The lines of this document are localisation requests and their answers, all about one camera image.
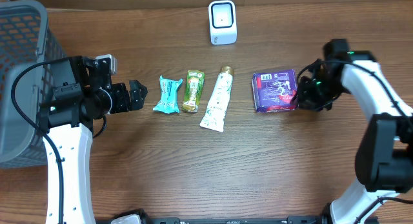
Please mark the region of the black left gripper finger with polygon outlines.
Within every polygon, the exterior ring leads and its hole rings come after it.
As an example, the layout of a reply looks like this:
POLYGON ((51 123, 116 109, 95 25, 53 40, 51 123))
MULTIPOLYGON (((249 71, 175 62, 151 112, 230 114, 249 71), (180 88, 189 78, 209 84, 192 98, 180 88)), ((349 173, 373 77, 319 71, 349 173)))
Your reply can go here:
POLYGON ((148 94, 147 87, 142 85, 138 80, 130 80, 130 96, 146 97, 148 94))
POLYGON ((131 110, 140 110, 144 107, 145 96, 140 94, 131 94, 130 95, 130 109, 131 110))

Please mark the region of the mint green wipes pack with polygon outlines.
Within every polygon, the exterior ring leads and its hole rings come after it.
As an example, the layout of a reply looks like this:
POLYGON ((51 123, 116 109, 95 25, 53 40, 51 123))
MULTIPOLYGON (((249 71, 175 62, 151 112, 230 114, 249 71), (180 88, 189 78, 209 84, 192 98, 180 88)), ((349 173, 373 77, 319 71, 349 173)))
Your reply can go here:
POLYGON ((153 111, 163 112, 165 114, 180 113, 177 101, 177 92, 182 82, 182 79, 175 81, 160 76, 159 83, 161 98, 157 105, 153 108, 153 111))

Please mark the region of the purple Carefree pad pack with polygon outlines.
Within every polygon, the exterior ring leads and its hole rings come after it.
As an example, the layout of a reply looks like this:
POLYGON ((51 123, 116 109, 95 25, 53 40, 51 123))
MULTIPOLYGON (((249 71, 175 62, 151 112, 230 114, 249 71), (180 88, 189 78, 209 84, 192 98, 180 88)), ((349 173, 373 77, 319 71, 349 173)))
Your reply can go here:
POLYGON ((256 112, 271 113, 295 110, 297 92, 294 70, 254 73, 252 92, 256 112))

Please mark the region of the green yellow snack packet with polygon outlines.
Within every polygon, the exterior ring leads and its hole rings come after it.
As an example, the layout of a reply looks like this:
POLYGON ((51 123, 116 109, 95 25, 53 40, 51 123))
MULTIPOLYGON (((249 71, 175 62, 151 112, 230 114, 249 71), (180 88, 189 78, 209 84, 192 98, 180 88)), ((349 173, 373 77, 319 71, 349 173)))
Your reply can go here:
POLYGON ((185 96, 183 110, 196 113, 198 110, 205 74, 198 70, 189 70, 186 78, 185 96))

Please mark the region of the white tube gold cap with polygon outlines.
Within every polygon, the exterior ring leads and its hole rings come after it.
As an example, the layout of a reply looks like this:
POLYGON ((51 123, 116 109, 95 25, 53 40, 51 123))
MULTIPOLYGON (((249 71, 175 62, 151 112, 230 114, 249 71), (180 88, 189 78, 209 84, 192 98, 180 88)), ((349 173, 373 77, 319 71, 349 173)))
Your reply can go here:
POLYGON ((233 80, 234 69, 223 66, 217 76, 205 115, 199 124, 200 127, 218 132, 224 131, 225 116, 230 102, 233 80))

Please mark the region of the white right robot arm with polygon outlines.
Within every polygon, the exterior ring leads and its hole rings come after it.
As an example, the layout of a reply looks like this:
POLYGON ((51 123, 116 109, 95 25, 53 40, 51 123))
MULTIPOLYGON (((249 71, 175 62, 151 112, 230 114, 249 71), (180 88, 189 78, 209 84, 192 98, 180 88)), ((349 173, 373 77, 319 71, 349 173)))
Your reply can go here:
POLYGON ((319 216, 307 223, 377 223, 371 215, 387 201, 412 189, 412 107, 391 87, 377 59, 367 50, 352 51, 346 39, 331 39, 323 58, 297 75, 293 103, 303 110, 330 110, 342 94, 352 95, 368 126, 355 157, 355 181, 319 216))

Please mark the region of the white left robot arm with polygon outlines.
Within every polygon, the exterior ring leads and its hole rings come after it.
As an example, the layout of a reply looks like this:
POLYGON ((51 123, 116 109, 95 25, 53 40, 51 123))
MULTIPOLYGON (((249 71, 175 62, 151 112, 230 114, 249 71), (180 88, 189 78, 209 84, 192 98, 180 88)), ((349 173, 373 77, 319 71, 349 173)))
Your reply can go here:
POLYGON ((112 82, 111 54, 69 57, 50 65, 54 85, 38 112, 48 166, 47 223, 95 223, 90 192, 90 151, 95 120, 140 110, 147 88, 137 80, 112 82))

